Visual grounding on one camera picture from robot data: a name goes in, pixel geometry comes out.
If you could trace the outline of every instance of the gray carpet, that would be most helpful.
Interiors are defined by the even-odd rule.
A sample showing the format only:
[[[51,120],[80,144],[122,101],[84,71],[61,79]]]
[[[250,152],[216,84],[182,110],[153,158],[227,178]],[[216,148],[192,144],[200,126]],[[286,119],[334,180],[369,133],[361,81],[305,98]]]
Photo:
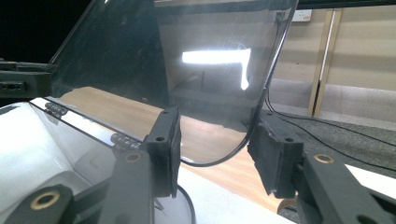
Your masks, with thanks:
[[[344,152],[351,157],[396,170],[396,147],[389,146],[368,137],[352,133],[337,127],[333,127],[331,125],[319,123],[313,120],[290,119],[283,116],[279,117],[298,124],[326,144]],[[396,132],[394,131],[328,120],[324,121],[346,127],[360,133],[371,135],[392,144],[396,144]],[[310,136],[308,133],[304,132],[300,128],[291,124],[288,124],[288,126],[305,140],[304,149],[307,153],[317,153],[319,151],[325,152],[330,156],[338,158],[338,160],[342,160],[345,164],[353,165],[361,169],[396,178],[395,171],[374,167],[372,165],[368,165],[363,162],[343,156],[340,153],[323,146],[319,141],[314,139],[312,136]],[[280,215],[296,223],[299,223],[297,213],[292,210],[292,208],[283,209]]]

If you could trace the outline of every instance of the wooden table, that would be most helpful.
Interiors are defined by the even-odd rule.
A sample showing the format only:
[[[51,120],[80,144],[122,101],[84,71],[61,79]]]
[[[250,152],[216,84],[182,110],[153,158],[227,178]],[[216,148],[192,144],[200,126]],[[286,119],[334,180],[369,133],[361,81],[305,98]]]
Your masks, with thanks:
[[[160,108],[90,87],[73,90],[60,100],[82,113],[141,139],[149,133],[158,114],[162,111]],[[184,116],[181,118],[180,126],[183,134],[182,155],[197,158],[200,161],[222,157],[224,155],[222,149],[235,148],[245,135]],[[197,153],[196,150],[189,150],[189,147],[193,147],[194,144],[206,142],[210,144],[205,146],[204,152]],[[277,212],[279,207],[283,207],[281,200],[267,196],[246,148],[230,160],[216,166],[206,168],[190,167],[186,164],[182,166],[271,211]]]

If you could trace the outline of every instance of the transparent lid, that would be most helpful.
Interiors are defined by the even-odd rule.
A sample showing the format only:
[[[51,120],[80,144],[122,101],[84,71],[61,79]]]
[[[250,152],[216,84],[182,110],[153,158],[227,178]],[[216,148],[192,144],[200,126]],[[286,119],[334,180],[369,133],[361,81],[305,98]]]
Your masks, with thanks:
[[[134,138],[179,106],[181,156],[248,141],[297,1],[93,0],[50,63],[54,97]]]

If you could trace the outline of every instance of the wooden surface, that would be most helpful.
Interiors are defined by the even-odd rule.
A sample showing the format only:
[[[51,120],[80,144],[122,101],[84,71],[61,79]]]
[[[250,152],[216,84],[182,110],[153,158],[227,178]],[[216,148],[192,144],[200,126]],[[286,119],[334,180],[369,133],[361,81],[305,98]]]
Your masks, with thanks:
[[[73,90],[60,100],[78,111],[104,123],[115,126],[126,133],[143,138],[149,133],[161,109],[128,100],[94,88]],[[208,160],[224,155],[219,148],[235,148],[243,133],[225,129],[200,120],[182,117],[182,155]],[[186,146],[200,144],[203,151],[189,150]],[[258,203],[276,212],[281,200],[267,196],[253,160],[244,148],[230,160],[212,167],[198,168],[182,164],[183,167],[224,187],[225,189]]]

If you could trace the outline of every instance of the glass lid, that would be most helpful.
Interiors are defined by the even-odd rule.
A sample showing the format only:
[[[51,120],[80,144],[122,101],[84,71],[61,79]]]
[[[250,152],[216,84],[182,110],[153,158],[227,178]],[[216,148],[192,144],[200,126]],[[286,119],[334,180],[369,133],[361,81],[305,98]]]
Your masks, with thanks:
[[[225,161],[249,139],[296,5],[93,0],[50,61],[52,97],[138,140],[178,106],[182,160]]]

